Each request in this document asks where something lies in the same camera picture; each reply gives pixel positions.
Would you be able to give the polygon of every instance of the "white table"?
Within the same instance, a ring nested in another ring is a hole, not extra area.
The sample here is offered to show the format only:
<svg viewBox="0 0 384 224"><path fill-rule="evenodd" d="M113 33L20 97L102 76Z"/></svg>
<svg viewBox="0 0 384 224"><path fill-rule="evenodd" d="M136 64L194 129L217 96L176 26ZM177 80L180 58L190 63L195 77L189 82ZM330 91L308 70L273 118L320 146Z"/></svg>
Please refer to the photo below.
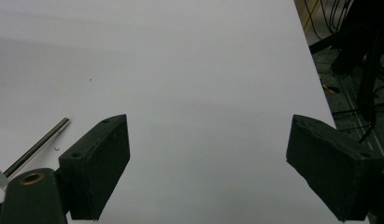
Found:
<svg viewBox="0 0 384 224"><path fill-rule="evenodd" d="M334 125L293 1L0 1L1 169L69 117L27 167L56 169L122 113L100 223L338 223L286 163L293 114Z"/></svg>

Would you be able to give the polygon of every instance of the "floor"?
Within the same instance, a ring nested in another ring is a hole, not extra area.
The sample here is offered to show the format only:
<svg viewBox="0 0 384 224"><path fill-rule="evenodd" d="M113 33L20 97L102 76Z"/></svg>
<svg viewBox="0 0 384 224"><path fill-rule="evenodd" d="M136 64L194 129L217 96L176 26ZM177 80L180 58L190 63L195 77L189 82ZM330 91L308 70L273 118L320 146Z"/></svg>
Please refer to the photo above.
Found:
<svg viewBox="0 0 384 224"><path fill-rule="evenodd" d="M327 5L327 15L331 11L332 2L329 1ZM310 27L306 33L306 40L311 45L319 41L317 35L324 38L330 34L322 10L320 10L314 19L314 27ZM356 108L355 101L363 73L363 70L357 67L347 75L335 74L332 71L331 64L337 55L337 49L325 49L313 54L314 63L321 76L321 82L329 87L329 90L324 90L324 92L332 113ZM381 63L384 66L384 55L381 57ZM384 87L384 77L377 77L375 105L384 103L384 88L379 89L381 87ZM375 110L377 114L376 126L368 137L363 140L363 144L384 155L384 105L375 106ZM365 121L359 113L334 114L334 122L337 130L348 133L356 141L362 140L370 127L370 122Z"/></svg>

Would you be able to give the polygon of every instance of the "table surface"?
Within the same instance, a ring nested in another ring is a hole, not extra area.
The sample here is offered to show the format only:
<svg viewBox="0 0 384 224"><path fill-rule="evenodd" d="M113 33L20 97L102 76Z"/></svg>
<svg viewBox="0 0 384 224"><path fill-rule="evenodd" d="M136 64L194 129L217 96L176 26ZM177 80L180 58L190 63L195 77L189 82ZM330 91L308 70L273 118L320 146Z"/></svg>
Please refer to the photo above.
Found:
<svg viewBox="0 0 384 224"><path fill-rule="evenodd" d="M0 0L1 169L68 117L25 170L58 168L119 114L100 223L338 223L286 163L293 114L334 126L293 1Z"/></svg>

